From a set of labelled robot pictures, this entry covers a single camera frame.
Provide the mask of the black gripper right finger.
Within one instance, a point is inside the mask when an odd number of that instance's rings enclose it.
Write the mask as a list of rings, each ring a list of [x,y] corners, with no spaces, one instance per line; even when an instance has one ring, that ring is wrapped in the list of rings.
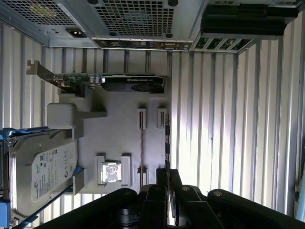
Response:
[[[176,224],[191,229],[301,229],[303,223],[223,189],[203,195],[184,185],[178,170],[170,170],[170,191]]]

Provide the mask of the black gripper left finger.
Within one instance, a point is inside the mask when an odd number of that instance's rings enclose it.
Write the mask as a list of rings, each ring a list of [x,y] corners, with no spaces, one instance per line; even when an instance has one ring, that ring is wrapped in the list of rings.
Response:
[[[165,169],[156,184],[136,193],[121,188],[39,226],[40,229],[164,229],[167,227]]]

